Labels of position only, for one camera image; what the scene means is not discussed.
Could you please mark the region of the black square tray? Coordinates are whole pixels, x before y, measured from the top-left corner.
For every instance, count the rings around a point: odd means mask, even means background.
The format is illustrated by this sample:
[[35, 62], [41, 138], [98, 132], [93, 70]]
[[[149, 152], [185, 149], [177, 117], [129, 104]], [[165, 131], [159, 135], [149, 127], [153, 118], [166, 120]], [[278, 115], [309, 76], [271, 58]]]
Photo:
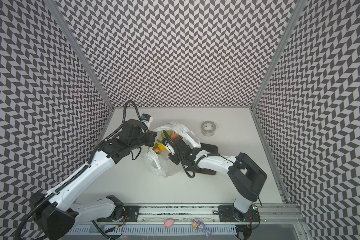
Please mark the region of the black square tray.
[[194, 178], [196, 174], [214, 176], [218, 172], [218, 167], [221, 166], [218, 158], [216, 145], [201, 143], [195, 162], [192, 165], [184, 165], [182, 162], [182, 166], [189, 178]]

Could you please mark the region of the pink toy on rail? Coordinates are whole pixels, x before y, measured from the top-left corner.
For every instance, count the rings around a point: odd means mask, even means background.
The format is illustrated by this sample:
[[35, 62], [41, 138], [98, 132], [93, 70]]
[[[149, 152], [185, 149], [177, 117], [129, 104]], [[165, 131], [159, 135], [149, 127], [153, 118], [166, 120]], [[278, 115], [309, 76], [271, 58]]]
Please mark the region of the pink toy on rail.
[[174, 225], [174, 223], [175, 223], [175, 221], [174, 221], [173, 219], [167, 219], [167, 220], [165, 220], [165, 222], [164, 222], [164, 227], [165, 227], [166, 229], [169, 229], [169, 228], [171, 228], [171, 227]]

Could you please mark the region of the yellow fake pear with leaves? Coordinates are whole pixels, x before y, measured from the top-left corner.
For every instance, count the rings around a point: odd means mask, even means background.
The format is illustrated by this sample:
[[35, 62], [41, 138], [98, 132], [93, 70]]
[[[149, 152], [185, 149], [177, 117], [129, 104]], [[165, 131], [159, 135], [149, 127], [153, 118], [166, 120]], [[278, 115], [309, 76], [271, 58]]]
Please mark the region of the yellow fake pear with leaves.
[[167, 150], [166, 147], [165, 147], [162, 143], [155, 143], [155, 144], [154, 144], [154, 147], [159, 147], [160, 150], [161, 150], [161, 152], [164, 152], [164, 151]]

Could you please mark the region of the aluminium corner post left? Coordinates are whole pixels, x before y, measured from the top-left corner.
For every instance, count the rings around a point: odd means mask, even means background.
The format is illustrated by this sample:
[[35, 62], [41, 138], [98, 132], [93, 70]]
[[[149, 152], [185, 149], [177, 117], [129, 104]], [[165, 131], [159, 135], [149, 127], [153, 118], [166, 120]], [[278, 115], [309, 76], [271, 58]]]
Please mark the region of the aluminium corner post left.
[[50, 11], [52, 17], [55, 19], [62, 33], [65, 35], [65, 38], [67, 39], [69, 45], [77, 55], [79, 61], [83, 65], [84, 69], [86, 70], [87, 74], [90, 77], [90, 80], [98, 90], [100, 96], [105, 101], [106, 105], [113, 110], [115, 107], [111, 103], [110, 98], [108, 97], [106, 91], [104, 90], [101, 82], [98, 80], [82, 48], [79, 46], [79, 43], [76, 40], [75, 36], [73, 35], [72, 30], [69, 28], [69, 25], [66, 22], [61, 10], [59, 9], [57, 2], [51, 0], [45, 0], [43, 2], [46, 5], [47, 9]]

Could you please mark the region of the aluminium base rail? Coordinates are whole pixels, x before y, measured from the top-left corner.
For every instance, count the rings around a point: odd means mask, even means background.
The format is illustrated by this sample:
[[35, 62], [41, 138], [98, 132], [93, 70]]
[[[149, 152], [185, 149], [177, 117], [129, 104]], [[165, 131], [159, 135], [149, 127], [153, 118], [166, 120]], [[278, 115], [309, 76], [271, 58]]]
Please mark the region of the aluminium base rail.
[[[216, 213], [222, 204], [125, 204], [128, 224], [191, 223], [198, 218], [206, 224], [222, 224]], [[296, 204], [258, 204], [262, 224], [304, 224], [306, 221]]]

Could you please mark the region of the purple octopus toy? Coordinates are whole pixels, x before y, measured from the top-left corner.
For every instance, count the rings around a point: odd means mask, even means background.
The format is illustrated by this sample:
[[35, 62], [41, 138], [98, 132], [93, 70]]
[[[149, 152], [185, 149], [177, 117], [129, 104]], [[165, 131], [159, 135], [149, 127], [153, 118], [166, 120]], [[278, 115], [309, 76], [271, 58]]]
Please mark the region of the purple octopus toy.
[[195, 230], [199, 230], [201, 232], [203, 232], [206, 235], [206, 238], [208, 239], [211, 236], [211, 231], [206, 227], [206, 225], [199, 219], [195, 218], [193, 223], [192, 223], [192, 227]]

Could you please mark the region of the aluminium corner post right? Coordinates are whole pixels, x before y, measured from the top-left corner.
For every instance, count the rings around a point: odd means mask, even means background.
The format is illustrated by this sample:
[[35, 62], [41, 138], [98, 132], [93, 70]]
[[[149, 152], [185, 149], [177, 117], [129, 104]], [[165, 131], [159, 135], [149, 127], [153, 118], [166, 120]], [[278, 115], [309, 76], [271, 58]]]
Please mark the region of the aluminium corner post right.
[[259, 104], [307, 3], [308, 3], [308, 1], [304, 1], [304, 0], [297, 1], [296, 7], [294, 8], [294, 10], [292, 12], [291, 18], [289, 19], [288, 24], [282, 34], [281, 40], [278, 43], [278, 46], [272, 57], [270, 65], [269, 65], [269, 67], [266, 71], [266, 74], [259, 86], [258, 92], [254, 98], [254, 101], [250, 107], [252, 112], [255, 111], [257, 105]]

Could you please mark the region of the white lemon-print plastic bag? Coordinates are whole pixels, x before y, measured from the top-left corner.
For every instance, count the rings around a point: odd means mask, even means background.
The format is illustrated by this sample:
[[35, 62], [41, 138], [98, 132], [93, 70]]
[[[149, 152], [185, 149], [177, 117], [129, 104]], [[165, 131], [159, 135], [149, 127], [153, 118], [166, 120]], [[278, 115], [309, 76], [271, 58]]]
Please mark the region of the white lemon-print plastic bag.
[[162, 144], [162, 140], [165, 137], [163, 131], [166, 131], [172, 138], [177, 135], [181, 136], [185, 143], [192, 149], [201, 147], [201, 143], [190, 129], [177, 122], [170, 122], [164, 126], [154, 129], [154, 132], [157, 133], [154, 146], [144, 148], [144, 161], [146, 166], [155, 175], [167, 178], [183, 171], [183, 168], [180, 164], [175, 164], [170, 160], [171, 152], [168, 151], [165, 145]]

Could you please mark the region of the green fake pear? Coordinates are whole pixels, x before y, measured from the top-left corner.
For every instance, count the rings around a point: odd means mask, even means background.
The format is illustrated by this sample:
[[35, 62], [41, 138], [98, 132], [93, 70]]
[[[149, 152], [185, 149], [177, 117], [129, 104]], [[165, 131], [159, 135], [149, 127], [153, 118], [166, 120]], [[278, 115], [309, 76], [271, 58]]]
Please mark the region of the green fake pear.
[[[166, 131], [166, 133], [167, 133], [167, 135], [168, 135], [172, 140], [174, 139], [174, 137], [173, 137], [173, 135], [174, 135], [173, 131]], [[165, 139], [165, 138], [166, 138], [166, 135], [165, 135], [164, 131], [162, 131], [161, 136], [162, 136], [162, 139]]]

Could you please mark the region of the aluminium corner post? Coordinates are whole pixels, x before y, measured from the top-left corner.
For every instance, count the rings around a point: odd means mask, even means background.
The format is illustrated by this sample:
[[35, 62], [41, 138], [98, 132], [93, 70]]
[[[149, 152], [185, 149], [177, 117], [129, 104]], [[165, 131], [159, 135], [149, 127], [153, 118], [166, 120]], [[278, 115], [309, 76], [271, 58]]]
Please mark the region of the aluminium corner post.
[[308, 1], [304, 1], [304, 0], [297, 1], [296, 7], [294, 8], [294, 10], [292, 12], [291, 18], [289, 19], [288, 24], [282, 34], [281, 40], [278, 43], [278, 46], [272, 57], [270, 65], [269, 65], [269, 67], [266, 71], [266, 74], [259, 86], [258, 92], [254, 98], [254, 101], [250, 107], [252, 112], [255, 111], [257, 105], [259, 104], [307, 3], [308, 3]]
[[98, 90], [100, 96], [105, 101], [106, 105], [113, 110], [115, 107], [111, 103], [110, 98], [108, 97], [106, 91], [104, 90], [101, 82], [98, 80], [82, 48], [79, 46], [79, 43], [76, 40], [75, 36], [73, 35], [72, 30], [69, 28], [69, 25], [66, 22], [61, 10], [59, 9], [57, 2], [51, 0], [45, 0], [43, 2], [46, 5], [47, 9], [50, 11], [52, 17], [55, 19], [62, 33], [65, 35], [65, 38], [67, 39], [69, 45], [77, 55], [79, 61], [83, 65], [84, 69], [86, 70], [87, 74], [90, 77], [90, 80]]

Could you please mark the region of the clear packing tape roll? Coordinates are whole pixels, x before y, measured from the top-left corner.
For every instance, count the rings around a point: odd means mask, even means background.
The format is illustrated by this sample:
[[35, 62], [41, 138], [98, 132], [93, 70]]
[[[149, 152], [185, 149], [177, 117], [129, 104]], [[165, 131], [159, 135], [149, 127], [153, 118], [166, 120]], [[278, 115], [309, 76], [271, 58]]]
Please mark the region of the clear packing tape roll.
[[201, 124], [201, 133], [206, 137], [211, 137], [215, 134], [217, 126], [212, 121], [205, 121]]

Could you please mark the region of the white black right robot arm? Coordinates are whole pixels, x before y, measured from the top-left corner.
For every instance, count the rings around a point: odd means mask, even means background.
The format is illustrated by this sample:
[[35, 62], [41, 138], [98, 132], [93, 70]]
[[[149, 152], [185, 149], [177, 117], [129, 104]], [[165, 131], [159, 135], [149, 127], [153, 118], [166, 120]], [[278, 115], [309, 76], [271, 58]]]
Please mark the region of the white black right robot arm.
[[170, 160], [181, 165], [186, 175], [193, 179], [197, 173], [227, 175], [238, 192], [230, 210], [219, 208], [219, 214], [228, 221], [244, 222], [255, 219], [253, 204], [260, 200], [260, 193], [268, 178], [265, 171], [247, 154], [224, 156], [215, 145], [202, 143], [199, 148], [191, 148], [181, 137], [162, 140], [169, 151]]

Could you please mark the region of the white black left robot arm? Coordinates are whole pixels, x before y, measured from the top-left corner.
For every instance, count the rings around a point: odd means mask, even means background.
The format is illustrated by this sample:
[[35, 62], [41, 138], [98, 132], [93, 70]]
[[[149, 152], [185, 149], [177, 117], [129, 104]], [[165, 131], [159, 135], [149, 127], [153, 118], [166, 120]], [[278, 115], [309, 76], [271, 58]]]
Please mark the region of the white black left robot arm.
[[124, 122], [121, 133], [101, 144], [90, 163], [85, 163], [45, 194], [38, 192], [31, 197], [33, 219], [46, 238], [58, 240], [79, 224], [100, 218], [118, 221], [123, 217], [124, 204], [113, 195], [87, 204], [75, 201], [98, 177], [133, 150], [155, 144], [157, 133], [148, 131], [152, 121], [150, 115], [144, 114], [141, 121]]

